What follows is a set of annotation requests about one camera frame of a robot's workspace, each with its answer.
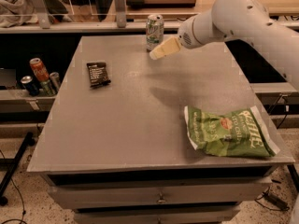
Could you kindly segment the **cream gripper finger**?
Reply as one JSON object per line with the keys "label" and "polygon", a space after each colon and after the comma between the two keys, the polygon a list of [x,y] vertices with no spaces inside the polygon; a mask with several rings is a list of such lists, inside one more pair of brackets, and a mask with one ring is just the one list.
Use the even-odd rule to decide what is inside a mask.
{"label": "cream gripper finger", "polygon": [[171,36],[167,40],[163,41],[154,50],[149,53],[152,60],[158,60],[167,55],[177,53],[181,49],[180,42],[177,37]]}

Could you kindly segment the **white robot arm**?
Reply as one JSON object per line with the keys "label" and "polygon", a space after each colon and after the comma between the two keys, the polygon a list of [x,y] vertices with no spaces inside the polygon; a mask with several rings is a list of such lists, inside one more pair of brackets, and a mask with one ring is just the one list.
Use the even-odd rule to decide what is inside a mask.
{"label": "white robot arm", "polygon": [[237,39],[254,48],[299,90],[299,33],[272,20],[254,0],[216,0],[212,9],[184,21],[178,35],[162,42],[149,56],[157,60],[182,47],[195,49]]}

